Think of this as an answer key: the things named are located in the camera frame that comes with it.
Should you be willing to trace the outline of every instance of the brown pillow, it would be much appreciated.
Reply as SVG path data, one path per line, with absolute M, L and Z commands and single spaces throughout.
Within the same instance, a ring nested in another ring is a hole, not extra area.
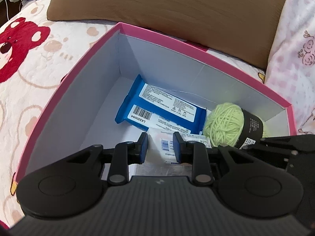
M 49 20 L 108 19 L 150 28 L 266 69 L 285 0 L 51 0 Z

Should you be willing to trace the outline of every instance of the black barcode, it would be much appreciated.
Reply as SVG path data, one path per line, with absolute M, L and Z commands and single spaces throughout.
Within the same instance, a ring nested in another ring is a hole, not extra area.
M 169 151 L 169 142 L 167 140 L 161 139 L 162 150 Z
M 135 114 L 137 116 L 140 116 L 140 117 L 142 117 L 142 118 L 144 118 L 146 120 L 150 120 L 151 115 L 152 115 L 151 112 L 149 112 L 149 111 L 147 111 L 147 110 L 145 110 L 145 109 L 143 109 L 143 108 L 141 108 L 139 106 L 135 107 L 135 109 L 133 111 L 133 114 Z

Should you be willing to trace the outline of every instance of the red bear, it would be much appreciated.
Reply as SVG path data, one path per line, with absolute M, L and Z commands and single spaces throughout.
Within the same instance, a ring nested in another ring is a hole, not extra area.
M 18 18 L 6 27 L 0 34 L 0 83 L 18 70 L 28 51 L 41 45 L 49 33 L 49 27 L 25 22 L 25 18 Z

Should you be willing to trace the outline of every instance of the blue wet wipes package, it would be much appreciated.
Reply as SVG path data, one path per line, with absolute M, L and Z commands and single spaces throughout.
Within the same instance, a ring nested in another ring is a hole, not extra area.
M 125 120 L 145 131 L 159 128 L 199 134 L 205 119 L 206 109 L 148 85 L 138 75 L 120 106 L 115 121 L 121 123 Z

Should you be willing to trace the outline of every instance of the green yarn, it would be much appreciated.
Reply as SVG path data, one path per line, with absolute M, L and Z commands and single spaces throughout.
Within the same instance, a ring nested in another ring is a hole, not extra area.
M 268 137 L 264 122 L 262 137 Z M 235 146 L 244 126 L 244 115 L 241 108 L 232 103 L 217 105 L 209 114 L 204 125 L 203 134 L 210 138 L 211 145 L 220 144 Z

